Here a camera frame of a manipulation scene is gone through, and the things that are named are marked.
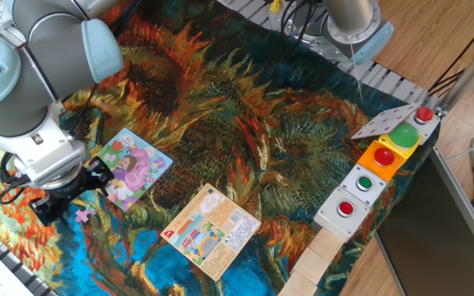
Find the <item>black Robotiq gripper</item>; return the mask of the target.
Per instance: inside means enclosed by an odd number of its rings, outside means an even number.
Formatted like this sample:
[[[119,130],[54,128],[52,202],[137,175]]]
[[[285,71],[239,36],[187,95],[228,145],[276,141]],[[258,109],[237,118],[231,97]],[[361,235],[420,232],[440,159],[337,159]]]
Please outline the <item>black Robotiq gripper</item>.
[[[68,225],[64,215],[70,203],[84,191],[105,190],[113,179],[114,175],[110,168],[99,156],[95,156],[76,177],[64,177],[44,185],[43,189],[47,196],[30,200],[29,207],[45,227],[59,221]]]

